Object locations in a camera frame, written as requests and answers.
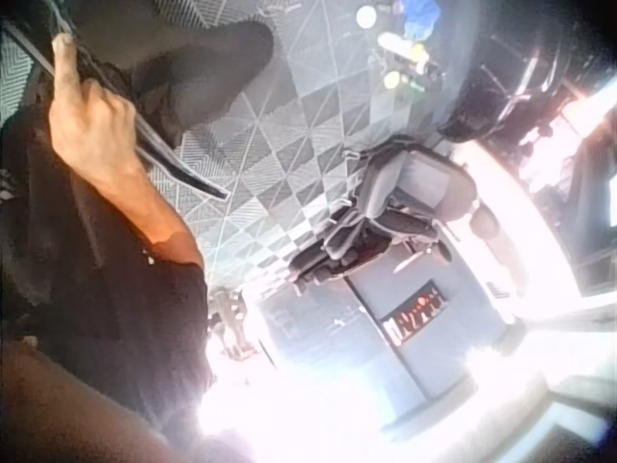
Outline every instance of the black sleeve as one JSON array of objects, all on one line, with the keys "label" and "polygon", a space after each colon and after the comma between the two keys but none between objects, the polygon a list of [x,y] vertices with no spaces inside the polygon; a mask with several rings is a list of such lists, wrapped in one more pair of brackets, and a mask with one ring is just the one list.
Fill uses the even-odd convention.
[{"label": "black sleeve", "polygon": [[207,287],[197,265],[157,261],[148,288],[130,344],[141,408],[163,428],[178,410],[196,410],[209,387]]}]

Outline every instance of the floor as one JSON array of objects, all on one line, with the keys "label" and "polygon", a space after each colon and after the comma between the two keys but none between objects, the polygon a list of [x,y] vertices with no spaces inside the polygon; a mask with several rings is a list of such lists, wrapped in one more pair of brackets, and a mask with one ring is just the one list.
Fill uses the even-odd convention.
[{"label": "floor", "polygon": [[[380,13],[375,27],[365,31],[355,19],[360,6],[378,2],[156,3],[171,23],[213,27],[253,18],[266,23],[276,38],[271,64],[229,112],[187,132],[177,151],[193,169],[227,189],[229,200],[202,198],[162,172],[151,173],[195,234],[211,288],[235,288],[266,271],[285,268],[294,253],[314,239],[336,200],[357,180],[359,166],[343,160],[343,147],[372,146],[397,132],[430,131],[446,106],[411,88],[385,89],[383,75],[392,61],[376,38],[384,30],[395,30],[396,20]],[[445,3],[458,7],[455,0]],[[443,14],[449,21],[453,16]],[[444,29],[449,26],[448,20],[441,22],[435,35],[443,41],[440,32],[448,33]],[[450,36],[447,42],[455,40]],[[19,102],[31,65],[9,41],[2,51],[4,120]],[[453,61],[466,60],[457,54]],[[460,72],[446,75],[446,87],[454,88],[450,93],[462,82]],[[442,109],[436,116],[437,106]]]}]

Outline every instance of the wrist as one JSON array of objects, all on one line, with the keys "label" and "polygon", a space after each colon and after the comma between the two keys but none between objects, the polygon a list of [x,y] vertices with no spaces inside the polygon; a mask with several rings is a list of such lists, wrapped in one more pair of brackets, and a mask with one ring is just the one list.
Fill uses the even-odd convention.
[{"label": "wrist", "polygon": [[104,176],[89,179],[89,182],[102,196],[110,199],[150,186],[148,174],[137,158],[135,162],[117,166]]}]

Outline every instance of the person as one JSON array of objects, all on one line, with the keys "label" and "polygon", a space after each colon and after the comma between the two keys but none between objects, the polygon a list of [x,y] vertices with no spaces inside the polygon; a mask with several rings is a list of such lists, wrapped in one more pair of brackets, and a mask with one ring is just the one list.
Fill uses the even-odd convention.
[{"label": "person", "polygon": [[186,130],[227,112],[272,59],[274,39],[255,20],[171,25],[156,3],[67,0],[66,9],[83,45],[121,72],[140,113],[175,148]]},{"label": "person", "polygon": [[[80,82],[71,35],[56,37],[53,49],[51,106],[22,108],[2,129],[11,190],[0,203],[3,340],[35,335],[40,352],[84,387],[177,447],[199,446],[197,409],[211,380],[201,253],[135,153],[133,104],[95,80]],[[36,403],[25,394],[21,401]],[[13,416],[19,410],[36,407],[15,407]]]}]

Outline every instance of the black clothing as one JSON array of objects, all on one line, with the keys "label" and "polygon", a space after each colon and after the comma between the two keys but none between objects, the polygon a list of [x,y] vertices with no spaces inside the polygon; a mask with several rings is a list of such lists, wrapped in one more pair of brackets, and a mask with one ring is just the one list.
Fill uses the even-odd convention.
[{"label": "black clothing", "polygon": [[163,430],[200,403],[207,298],[194,264],[148,262],[127,220],[52,151],[47,108],[2,129],[2,311],[79,379]]},{"label": "black clothing", "polygon": [[172,146],[223,116],[272,58],[272,33],[256,21],[188,29],[165,22],[150,0],[66,3],[79,38],[128,74],[140,112]]}]

